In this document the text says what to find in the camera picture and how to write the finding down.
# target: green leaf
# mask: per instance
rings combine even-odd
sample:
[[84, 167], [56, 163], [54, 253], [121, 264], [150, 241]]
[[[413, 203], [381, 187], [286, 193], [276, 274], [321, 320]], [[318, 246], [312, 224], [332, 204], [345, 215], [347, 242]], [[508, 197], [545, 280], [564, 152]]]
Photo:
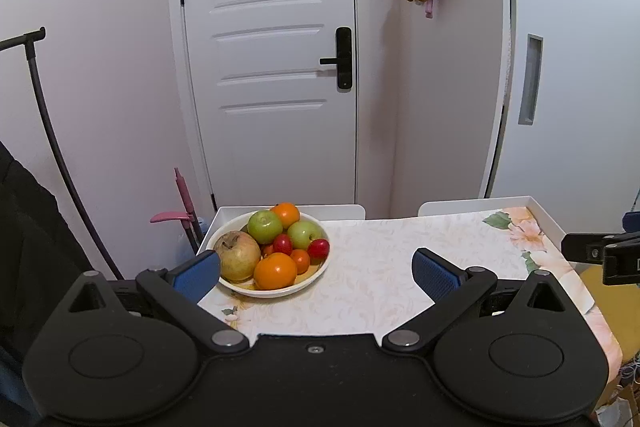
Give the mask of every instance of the green leaf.
[[524, 258], [527, 266], [527, 272], [531, 273], [533, 270], [540, 268], [540, 265], [531, 258], [531, 252], [522, 252], [522, 257]]
[[509, 217], [509, 214], [496, 212], [486, 219], [483, 219], [482, 222], [488, 224], [490, 227], [494, 227], [494, 229], [509, 230], [511, 218]]

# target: green apple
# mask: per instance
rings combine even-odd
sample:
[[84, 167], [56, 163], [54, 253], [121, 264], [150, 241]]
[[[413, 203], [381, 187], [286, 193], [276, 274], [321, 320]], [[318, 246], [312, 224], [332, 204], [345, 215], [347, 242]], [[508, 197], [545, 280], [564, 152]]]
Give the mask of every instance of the green apple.
[[324, 239], [324, 231], [313, 221], [297, 221], [287, 230], [293, 248], [306, 250], [315, 239]]
[[282, 222], [275, 212], [258, 210], [246, 226], [249, 235], [261, 245], [270, 245], [282, 233]]

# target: white cabinet door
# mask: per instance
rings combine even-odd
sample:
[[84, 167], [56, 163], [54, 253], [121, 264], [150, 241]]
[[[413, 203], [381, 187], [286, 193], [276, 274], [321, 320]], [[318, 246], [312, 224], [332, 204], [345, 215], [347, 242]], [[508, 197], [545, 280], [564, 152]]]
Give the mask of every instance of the white cabinet door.
[[185, 0], [184, 9], [216, 202], [353, 203], [355, 84], [338, 89], [336, 66], [319, 59], [336, 56], [341, 26], [355, 42], [354, 0]]
[[[567, 232], [621, 230], [640, 185], [640, 2], [515, 2], [513, 86], [491, 195], [531, 195]], [[530, 34], [543, 45], [525, 124]]]

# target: white bowl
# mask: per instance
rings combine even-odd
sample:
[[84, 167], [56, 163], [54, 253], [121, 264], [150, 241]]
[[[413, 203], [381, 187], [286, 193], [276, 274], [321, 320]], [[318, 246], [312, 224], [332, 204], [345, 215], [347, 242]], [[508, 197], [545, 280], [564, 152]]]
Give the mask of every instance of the white bowl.
[[[242, 229], [242, 227], [244, 227], [244, 225], [246, 225], [249, 222], [249, 218], [253, 214], [254, 212], [242, 214], [242, 216], [238, 216], [232, 219], [231, 221], [229, 221], [228, 223], [225, 223], [224, 225], [222, 225], [222, 227], [220, 227], [214, 232], [214, 234], [211, 236], [211, 239], [209, 239], [209, 242], [207, 243], [207, 250], [213, 250], [213, 245], [215, 245], [216, 241], [221, 235], [225, 234], [226, 232], [232, 232], [233, 230]], [[324, 227], [322, 227], [322, 223], [318, 221], [315, 217], [311, 217], [308, 214], [303, 214], [301, 212], [300, 219], [313, 221], [314, 223], [319, 225], [322, 228], [322, 230], [324, 230]], [[329, 244], [331, 244], [331, 239], [329, 237], [327, 237], [327, 240], [329, 241]], [[324, 273], [324, 271], [326, 270], [326, 267], [329, 266], [329, 261], [331, 260], [331, 257], [332, 257], [332, 254], [329, 253], [329, 256], [327, 256], [327, 258], [324, 261], [322, 261], [322, 264], [319, 265], [318, 270], [316, 270], [316, 272], [311, 277], [308, 277], [308, 279], [305, 279], [297, 284], [287, 286], [286, 288], [281, 288], [279, 290], [252, 290], [252, 289], [242, 287], [242, 285], [251, 284], [253, 282], [252, 279], [249, 279], [248, 281], [244, 281], [242, 283], [232, 283], [220, 277], [219, 284], [222, 284], [226, 288], [229, 288], [230, 290], [233, 290], [236, 293], [247, 295], [250, 297], [257, 297], [260, 299], [273, 299], [276, 297], [284, 297], [285, 295], [291, 295], [292, 293], [299, 292], [303, 288], [306, 288], [307, 286], [312, 284], [316, 279], [318, 279]]]

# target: door handle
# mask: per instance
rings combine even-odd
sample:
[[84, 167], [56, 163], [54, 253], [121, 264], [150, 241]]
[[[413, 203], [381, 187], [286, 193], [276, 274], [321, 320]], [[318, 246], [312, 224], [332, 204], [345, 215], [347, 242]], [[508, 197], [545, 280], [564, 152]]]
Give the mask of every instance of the door handle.
[[341, 26], [335, 31], [335, 57], [321, 58], [320, 64], [335, 64], [338, 70], [338, 89], [353, 87], [353, 63], [351, 61], [351, 28]]

